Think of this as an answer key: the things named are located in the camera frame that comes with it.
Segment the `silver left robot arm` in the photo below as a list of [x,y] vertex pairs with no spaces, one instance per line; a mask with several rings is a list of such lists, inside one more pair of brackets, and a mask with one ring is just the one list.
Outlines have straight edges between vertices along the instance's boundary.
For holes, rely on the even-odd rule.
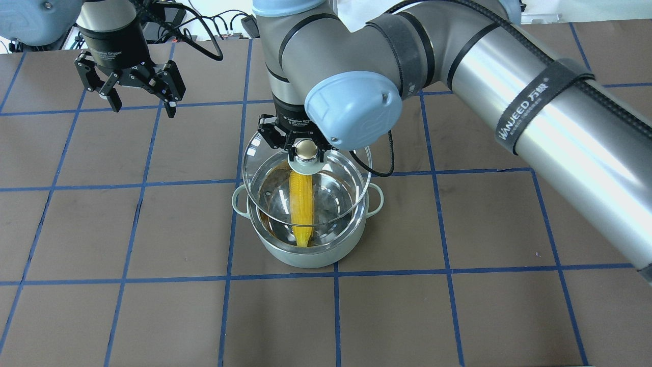
[[141,24],[142,14],[164,24],[140,1],[2,1],[2,37],[45,46],[76,25],[88,47],[74,61],[81,82],[105,98],[112,111],[123,103],[116,86],[139,88],[163,103],[173,118],[186,92],[181,72],[169,60],[154,63]]

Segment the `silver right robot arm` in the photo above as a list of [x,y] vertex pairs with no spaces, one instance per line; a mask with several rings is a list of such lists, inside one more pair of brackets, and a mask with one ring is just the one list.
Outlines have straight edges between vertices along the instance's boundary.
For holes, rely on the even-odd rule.
[[650,282],[650,120],[555,58],[506,1],[407,1],[351,32],[326,1],[254,1],[273,95],[333,148],[365,148],[443,82]]

